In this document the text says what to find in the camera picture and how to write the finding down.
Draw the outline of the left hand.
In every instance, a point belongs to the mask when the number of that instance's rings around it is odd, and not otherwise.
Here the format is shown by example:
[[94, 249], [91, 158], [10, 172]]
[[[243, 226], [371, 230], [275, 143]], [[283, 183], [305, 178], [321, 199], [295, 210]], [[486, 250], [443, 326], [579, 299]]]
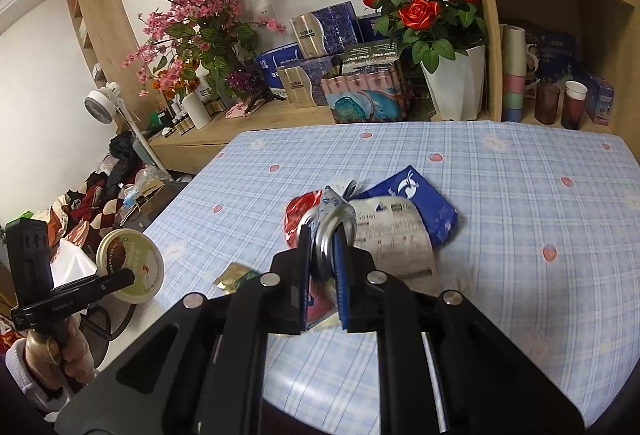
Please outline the left hand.
[[26, 365], [38, 382], [55, 391], [68, 379], [86, 385], [94, 379], [94, 363], [89, 344], [80, 331], [80, 316], [66, 319], [66, 341], [59, 347], [53, 337], [32, 329], [26, 337]]

